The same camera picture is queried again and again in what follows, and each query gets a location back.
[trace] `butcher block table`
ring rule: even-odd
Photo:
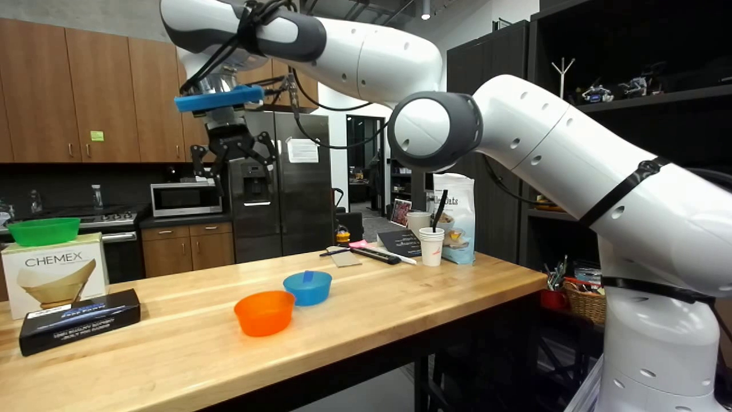
[[[178,412],[246,400],[544,287],[544,275],[485,254],[469,267],[356,258],[362,265],[337,267],[312,252],[113,284],[110,290],[138,290],[140,323],[33,357],[20,354],[20,319],[0,301],[0,410]],[[329,299],[294,309],[290,327],[274,336],[244,336],[234,305],[282,287],[300,270],[329,271]]]

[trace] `drawer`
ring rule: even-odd
[[[141,241],[187,237],[187,226],[150,226],[141,230]]]
[[[213,236],[213,233],[232,233],[229,221],[208,221],[208,223],[191,223],[189,236]]]

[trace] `refrigerator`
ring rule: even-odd
[[[277,162],[232,157],[227,164],[235,260],[328,246],[334,230],[328,117],[300,113],[300,130],[292,112],[254,112],[246,125],[251,134],[270,132]]]

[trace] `green container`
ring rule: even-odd
[[[7,223],[20,246],[68,242],[78,236],[78,216],[23,219]]]

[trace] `blue bowl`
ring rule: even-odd
[[[313,306],[328,299],[332,275],[318,270],[294,271],[284,279],[284,287],[294,294],[298,306]]]

